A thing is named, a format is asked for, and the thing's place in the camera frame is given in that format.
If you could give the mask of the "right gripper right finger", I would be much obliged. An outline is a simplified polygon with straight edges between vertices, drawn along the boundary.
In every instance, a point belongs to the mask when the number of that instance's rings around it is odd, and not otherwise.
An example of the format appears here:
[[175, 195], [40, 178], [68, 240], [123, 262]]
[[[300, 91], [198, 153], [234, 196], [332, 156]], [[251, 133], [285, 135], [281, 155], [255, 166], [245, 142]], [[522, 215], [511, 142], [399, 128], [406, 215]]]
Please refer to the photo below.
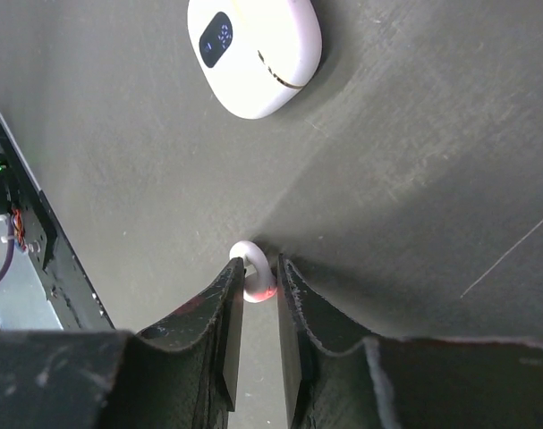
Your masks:
[[543, 341], [383, 336], [276, 274], [291, 428], [543, 428]]

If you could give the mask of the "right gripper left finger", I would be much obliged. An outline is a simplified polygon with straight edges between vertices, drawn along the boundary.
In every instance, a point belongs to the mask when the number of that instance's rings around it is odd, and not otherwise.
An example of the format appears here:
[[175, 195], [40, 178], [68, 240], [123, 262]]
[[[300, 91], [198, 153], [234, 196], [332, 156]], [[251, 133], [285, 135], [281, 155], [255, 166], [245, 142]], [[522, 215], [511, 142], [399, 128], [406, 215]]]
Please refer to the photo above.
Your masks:
[[0, 331], [0, 428], [225, 428], [244, 263], [140, 332]]

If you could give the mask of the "white clip earbud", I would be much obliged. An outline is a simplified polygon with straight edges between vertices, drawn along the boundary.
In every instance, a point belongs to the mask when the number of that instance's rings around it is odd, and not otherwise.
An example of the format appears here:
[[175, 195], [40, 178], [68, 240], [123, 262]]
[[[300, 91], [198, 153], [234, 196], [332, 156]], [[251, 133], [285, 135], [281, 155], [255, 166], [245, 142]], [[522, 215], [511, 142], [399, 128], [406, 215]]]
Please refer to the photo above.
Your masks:
[[248, 271], [245, 277], [243, 298], [257, 304], [274, 297], [277, 293], [276, 278], [267, 257], [254, 242], [241, 240], [232, 245], [229, 258], [241, 258]]

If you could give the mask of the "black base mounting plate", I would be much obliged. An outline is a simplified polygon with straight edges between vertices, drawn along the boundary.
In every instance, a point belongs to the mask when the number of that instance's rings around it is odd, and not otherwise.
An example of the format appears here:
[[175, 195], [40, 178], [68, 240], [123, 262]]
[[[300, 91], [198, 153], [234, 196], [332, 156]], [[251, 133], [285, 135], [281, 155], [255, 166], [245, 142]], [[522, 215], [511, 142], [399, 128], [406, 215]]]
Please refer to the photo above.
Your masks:
[[113, 326], [0, 115], [0, 329]]

